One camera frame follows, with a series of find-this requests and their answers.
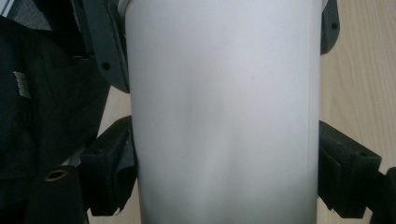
black fabric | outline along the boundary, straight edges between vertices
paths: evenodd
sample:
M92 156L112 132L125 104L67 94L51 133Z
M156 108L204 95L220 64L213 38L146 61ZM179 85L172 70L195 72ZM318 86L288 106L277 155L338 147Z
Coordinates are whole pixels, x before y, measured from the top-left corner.
M14 72L24 74L30 97ZM0 17L0 211L26 199L37 172L96 135L108 89L95 61Z
M59 174L51 178L48 174ZM57 166L37 174L33 181L24 224L88 223L82 201L78 168Z
M37 30L41 35L53 41L70 55L85 56L84 39L82 34L65 34L54 31Z

white plastic container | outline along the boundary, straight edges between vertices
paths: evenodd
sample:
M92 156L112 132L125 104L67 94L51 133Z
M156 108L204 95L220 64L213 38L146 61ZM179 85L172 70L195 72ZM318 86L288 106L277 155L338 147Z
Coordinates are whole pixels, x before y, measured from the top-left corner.
M321 0L125 10L144 224L316 223Z

black bag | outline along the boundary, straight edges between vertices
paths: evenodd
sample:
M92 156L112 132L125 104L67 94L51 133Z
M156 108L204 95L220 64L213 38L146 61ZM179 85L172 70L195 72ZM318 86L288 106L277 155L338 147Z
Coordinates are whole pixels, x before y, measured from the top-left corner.
M0 216L96 136L108 89L95 61L0 17Z

wooden table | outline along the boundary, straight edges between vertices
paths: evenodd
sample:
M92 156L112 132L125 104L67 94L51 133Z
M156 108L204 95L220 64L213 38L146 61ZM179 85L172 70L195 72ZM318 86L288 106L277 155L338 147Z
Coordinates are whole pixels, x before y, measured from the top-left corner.
M321 57L321 119L382 158L380 171L396 166L396 1L338 0L341 32ZM131 114L129 95L110 91L101 130ZM341 219L318 200L318 224L369 223ZM137 186L124 211L91 217L92 224L140 224Z

wood grain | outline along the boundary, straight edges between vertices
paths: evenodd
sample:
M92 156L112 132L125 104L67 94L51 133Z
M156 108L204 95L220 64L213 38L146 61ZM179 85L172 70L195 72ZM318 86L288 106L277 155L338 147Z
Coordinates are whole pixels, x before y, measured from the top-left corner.
M338 1L340 36L322 56L321 119L382 158L380 171L396 166L396 1ZM127 94L112 89L101 130L131 113ZM92 224L140 224L137 188L115 217L90 217ZM341 219L318 200L318 224L369 223Z

